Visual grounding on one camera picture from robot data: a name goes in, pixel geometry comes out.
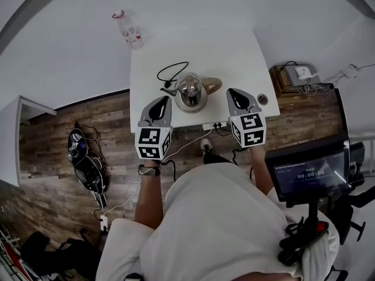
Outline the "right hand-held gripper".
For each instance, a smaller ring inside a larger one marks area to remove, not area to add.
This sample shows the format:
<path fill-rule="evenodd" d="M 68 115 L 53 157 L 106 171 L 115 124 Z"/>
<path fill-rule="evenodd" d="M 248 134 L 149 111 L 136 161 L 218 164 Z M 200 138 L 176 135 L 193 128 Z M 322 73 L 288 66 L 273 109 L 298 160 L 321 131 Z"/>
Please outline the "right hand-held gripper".
<path fill-rule="evenodd" d="M 242 148 L 265 144 L 266 123 L 257 100 L 236 88 L 226 91 L 231 132 Z"/>

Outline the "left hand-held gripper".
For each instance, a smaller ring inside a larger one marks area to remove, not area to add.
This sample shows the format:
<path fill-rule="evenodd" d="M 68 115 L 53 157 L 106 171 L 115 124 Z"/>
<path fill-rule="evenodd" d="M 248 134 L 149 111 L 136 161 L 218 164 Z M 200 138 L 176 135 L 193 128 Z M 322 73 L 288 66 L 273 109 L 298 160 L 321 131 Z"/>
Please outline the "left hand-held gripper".
<path fill-rule="evenodd" d="M 172 141 L 171 120 L 172 100 L 167 95 L 143 109 L 135 131 L 135 147 L 140 159 L 163 161 Z"/>

